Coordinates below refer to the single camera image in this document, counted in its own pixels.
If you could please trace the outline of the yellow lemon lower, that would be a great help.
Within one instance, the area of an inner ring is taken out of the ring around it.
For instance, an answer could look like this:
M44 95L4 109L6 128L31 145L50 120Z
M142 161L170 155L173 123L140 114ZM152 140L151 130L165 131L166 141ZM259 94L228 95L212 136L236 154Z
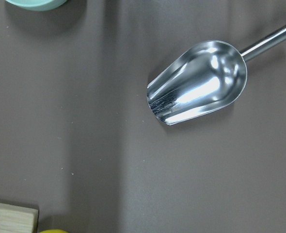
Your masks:
M68 233L68 232L61 230L61 229L49 229L49 230L41 231L39 233Z

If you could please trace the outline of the wooden cutting board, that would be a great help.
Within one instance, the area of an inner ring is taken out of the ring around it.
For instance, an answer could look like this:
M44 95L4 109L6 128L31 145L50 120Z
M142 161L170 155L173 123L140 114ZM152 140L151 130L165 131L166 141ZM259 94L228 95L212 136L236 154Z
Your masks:
M0 203L0 233L37 232L39 211Z

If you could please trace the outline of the silver metal scoop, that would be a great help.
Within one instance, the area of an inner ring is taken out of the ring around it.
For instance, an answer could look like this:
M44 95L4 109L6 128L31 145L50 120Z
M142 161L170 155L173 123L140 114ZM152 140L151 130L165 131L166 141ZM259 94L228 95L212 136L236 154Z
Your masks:
M243 50L220 40L200 42L148 84L148 106L166 125L218 111L243 92L247 62L285 40L286 25Z

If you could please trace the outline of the mint green bowl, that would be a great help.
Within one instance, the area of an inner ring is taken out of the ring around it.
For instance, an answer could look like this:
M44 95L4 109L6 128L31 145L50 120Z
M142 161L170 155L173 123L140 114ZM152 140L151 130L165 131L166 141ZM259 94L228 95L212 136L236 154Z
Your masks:
M7 3L30 11L49 11L65 4L67 0L6 0Z

